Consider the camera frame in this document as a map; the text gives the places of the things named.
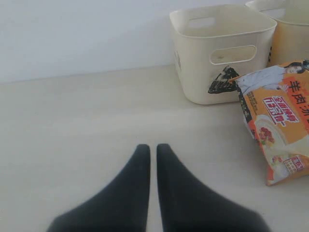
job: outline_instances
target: white wall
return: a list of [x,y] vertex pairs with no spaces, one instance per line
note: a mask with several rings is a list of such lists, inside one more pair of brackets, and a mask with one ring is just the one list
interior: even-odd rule
[[0,82],[173,62],[169,12],[246,0],[0,0]]

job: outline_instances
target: instant noodle package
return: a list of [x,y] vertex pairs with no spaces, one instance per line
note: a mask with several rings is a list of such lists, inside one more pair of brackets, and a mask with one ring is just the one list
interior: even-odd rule
[[268,162],[267,185],[309,174],[309,61],[235,81],[248,128]]

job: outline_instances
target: food photo on package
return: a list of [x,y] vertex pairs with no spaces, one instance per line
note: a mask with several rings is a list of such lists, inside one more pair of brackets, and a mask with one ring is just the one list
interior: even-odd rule
[[234,78],[245,121],[268,162],[267,185],[309,174],[309,61]]

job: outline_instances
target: white floor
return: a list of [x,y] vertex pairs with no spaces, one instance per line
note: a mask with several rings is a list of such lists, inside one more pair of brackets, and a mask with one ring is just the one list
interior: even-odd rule
[[162,231],[158,143],[274,232],[308,231],[309,178],[267,187],[239,103],[189,102],[173,66],[5,84],[0,107],[1,232],[45,231],[108,184],[140,143],[152,152],[149,232]]

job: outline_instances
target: plastic storage bin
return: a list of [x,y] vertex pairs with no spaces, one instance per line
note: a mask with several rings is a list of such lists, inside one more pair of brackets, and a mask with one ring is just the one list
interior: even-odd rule
[[255,0],[246,3],[246,6],[278,22],[269,66],[309,59],[309,0]]
[[228,79],[266,67],[277,25],[242,5],[174,11],[170,20],[184,94],[199,104],[238,101]]

